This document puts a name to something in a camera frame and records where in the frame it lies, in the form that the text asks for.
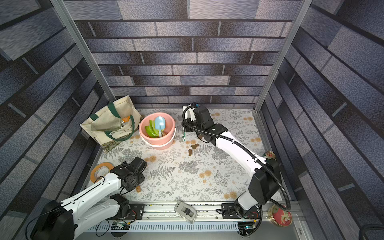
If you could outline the blue trowel with soil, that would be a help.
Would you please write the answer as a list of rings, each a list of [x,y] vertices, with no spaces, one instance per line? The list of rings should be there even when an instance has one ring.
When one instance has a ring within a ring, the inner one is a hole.
[[[159,116],[155,119],[155,129],[158,130],[159,138],[163,136],[163,131],[166,128],[166,120],[165,118]]]

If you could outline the pink plastic bucket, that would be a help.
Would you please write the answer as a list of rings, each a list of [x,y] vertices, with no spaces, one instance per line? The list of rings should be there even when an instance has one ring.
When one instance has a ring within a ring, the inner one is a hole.
[[[139,125],[141,139],[155,150],[168,149],[176,135],[176,122],[166,113],[153,113],[145,117]]]

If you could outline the green trowel yellow blue handle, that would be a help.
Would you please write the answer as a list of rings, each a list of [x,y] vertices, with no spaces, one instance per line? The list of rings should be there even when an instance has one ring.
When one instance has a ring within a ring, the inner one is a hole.
[[[155,138],[157,137],[157,135],[153,132],[153,130],[150,128],[150,126],[145,126],[145,130],[146,130],[146,133],[147,135],[150,137],[150,138]]]

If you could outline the green shovel brown handle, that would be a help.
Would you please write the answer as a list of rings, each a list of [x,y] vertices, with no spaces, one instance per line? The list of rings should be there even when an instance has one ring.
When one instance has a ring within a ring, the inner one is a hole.
[[[149,125],[145,127],[145,130],[149,137],[151,138],[158,138],[159,137],[159,131],[155,128],[155,122],[152,120],[149,120]]]

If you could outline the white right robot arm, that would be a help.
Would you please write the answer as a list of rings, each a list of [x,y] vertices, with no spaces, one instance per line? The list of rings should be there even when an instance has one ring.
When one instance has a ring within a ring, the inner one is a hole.
[[[198,103],[183,107],[182,118],[184,133],[196,133],[203,142],[221,149],[250,176],[248,189],[234,201],[235,212],[240,218],[248,216],[253,207],[268,201],[285,212],[291,210],[291,201],[276,160],[266,159],[249,150],[226,127],[214,123],[209,110]]]

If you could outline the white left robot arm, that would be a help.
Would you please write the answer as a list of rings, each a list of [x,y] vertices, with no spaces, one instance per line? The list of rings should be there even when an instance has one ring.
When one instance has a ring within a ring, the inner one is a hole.
[[[35,226],[25,233],[27,240],[74,240],[89,228],[104,220],[117,218],[142,219],[144,206],[131,207],[125,194],[144,182],[147,162],[134,158],[123,162],[82,192],[61,202],[50,201],[34,218]]]

